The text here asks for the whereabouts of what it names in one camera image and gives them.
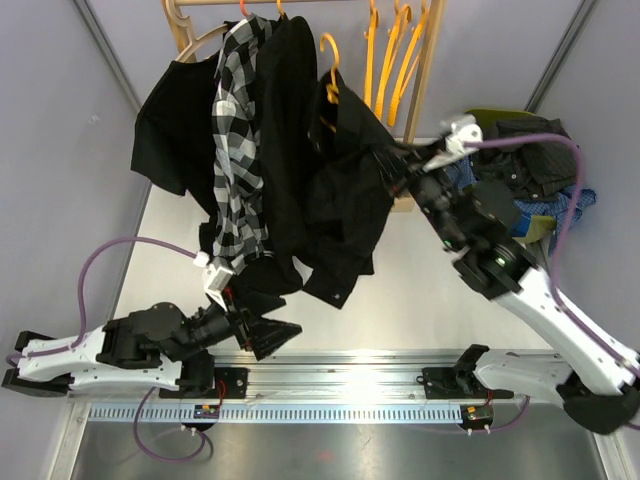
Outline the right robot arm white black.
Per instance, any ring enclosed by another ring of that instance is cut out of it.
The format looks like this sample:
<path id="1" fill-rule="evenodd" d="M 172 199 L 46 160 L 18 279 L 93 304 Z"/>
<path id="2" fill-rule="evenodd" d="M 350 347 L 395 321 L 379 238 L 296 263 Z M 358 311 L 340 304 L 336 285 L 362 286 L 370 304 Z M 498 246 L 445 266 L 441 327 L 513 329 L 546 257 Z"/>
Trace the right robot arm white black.
<path id="1" fill-rule="evenodd" d="M 532 360 L 468 347 L 448 384 L 466 396 L 505 391 L 560 407 L 574 422 L 608 435 L 631 427 L 639 413 L 639 354 L 614 340 L 562 294 L 550 275 L 510 233 L 519 216 L 509 188 L 480 181 L 459 190 L 432 145 L 373 151 L 393 196 L 408 193 L 443 242 L 458 253 L 463 282 L 519 317 L 558 357 Z"/>

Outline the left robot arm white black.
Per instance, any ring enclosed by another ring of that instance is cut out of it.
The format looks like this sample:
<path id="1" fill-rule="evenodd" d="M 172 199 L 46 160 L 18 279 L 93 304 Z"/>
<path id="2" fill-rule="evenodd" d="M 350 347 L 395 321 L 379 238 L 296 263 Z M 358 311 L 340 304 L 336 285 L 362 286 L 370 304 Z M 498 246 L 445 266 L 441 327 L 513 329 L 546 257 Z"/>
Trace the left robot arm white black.
<path id="1" fill-rule="evenodd" d="M 1 385 L 32 397 L 156 388 L 173 398 L 203 398 L 216 388 L 210 348 L 234 339 L 263 360 L 302 333 L 296 323 L 267 318 L 284 304 L 264 294 L 239 298 L 227 288 L 191 316 L 160 302 L 108 321 L 78 345 L 23 331 L 15 345 L 19 359 Z"/>

